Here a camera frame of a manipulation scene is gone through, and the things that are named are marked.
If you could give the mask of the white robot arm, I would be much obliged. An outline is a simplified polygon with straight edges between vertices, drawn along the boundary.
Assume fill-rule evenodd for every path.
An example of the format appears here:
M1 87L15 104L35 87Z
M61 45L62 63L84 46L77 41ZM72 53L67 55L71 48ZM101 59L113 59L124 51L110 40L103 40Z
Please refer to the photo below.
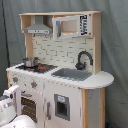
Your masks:
M21 114L21 89L11 86L0 96L0 128L37 128L27 115Z

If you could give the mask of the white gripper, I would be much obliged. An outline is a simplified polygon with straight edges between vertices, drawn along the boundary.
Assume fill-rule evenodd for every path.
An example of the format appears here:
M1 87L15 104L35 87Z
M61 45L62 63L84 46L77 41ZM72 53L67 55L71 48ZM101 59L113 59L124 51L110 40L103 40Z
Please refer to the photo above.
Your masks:
M0 97L0 125L12 122L21 114L21 89L18 85L11 86Z

